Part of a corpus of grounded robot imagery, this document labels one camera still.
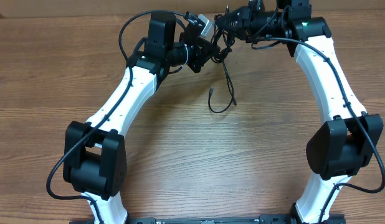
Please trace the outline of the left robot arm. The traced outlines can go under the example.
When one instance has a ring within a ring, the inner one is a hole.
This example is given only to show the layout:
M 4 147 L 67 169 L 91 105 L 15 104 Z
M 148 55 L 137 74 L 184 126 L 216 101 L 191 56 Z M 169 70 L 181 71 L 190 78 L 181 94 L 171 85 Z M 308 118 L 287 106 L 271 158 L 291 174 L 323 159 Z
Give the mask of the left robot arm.
M 211 43 L 213 23 L 186 13 L 181 21 L 171 11 L 151 11 L 148 35 L 126 61 L 122 81 L 106 103 L 84 123 L 73 121 L 65 132 L 64 180 L 81 193 L 92 209 L 92 223 L 126 223 L 120 189 L 126 176 L 125 136 L 143 104 L 155 94 L 171 67 L 187 65 L 198 73 L 219 48 Z

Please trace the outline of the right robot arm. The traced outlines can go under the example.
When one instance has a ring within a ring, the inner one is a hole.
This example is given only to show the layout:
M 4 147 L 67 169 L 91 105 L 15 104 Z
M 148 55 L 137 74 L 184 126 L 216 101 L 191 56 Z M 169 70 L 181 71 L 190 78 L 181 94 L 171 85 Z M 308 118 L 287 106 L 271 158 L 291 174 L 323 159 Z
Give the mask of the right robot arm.
M 372 158 L 383 130 L 377 114 L 359 102 L 341 69 L 330 28 L 313 17 L 308 1 L 279 1 L 267 12 L 260 1 L 220 15 L 216 26 L 255 50 L 285 44 L 303 70 L 315 97 L 321 127 L 309 140 L 306 156 L 311 169 L 302 196 L 293 204 L 286 223 L 344 223 L 330 208 L 343 187 Z

